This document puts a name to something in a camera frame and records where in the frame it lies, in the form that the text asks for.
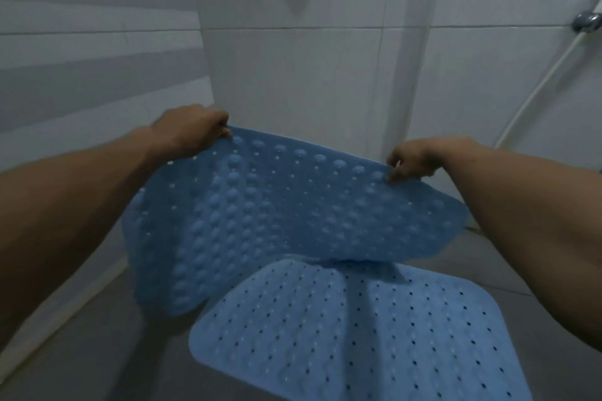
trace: person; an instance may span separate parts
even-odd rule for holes
[[[228,114],[168,110],[149,127],[0,175],[0,346],[98,247],[165,162],[229,137]],[[387,159],[389,181],[444,168],[471,213],[541,304],[602,350],[602,178],[468,137],[411,140]]]

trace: textured mat surface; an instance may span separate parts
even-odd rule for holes
[[[284,253],[340,260],[431,257],[466,207],[388,167],[240,128],[160,169],[123,216],[136,297],[184,313]]]
[[[282,260],[192,328],[199,362],[295,401],[529,400],[493,298],[391,263]]]

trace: gray tile floor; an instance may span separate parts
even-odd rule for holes
[[[570,335],[484,238],[461,235],[438,257],[411,262],[483,285],[500,305],[539,400],[602,399],[602,353]],[[0,401],[279,399],[203,367],[188,353],[196,312],[147,326],[126,272],[0,387]]]

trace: person's left hand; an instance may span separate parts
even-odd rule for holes
[[[164,162],[191,157],[218,138],[232,136],[228,117],[226,111],[208,110],[203,105],[172,108],[151,125],[153,146]]]

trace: wall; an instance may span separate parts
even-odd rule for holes
[[[406,135],[492,144],[595,0],[197,1],[233,123],[382,160]],[[602,166],[599,37],[561,70],[515,149]],[[444,174],[429,181],[456,194]]]
[[[0,171],[213,103],[195,0],[0,0]],[[124,268],[114,229],[26,322],[0,378]]]

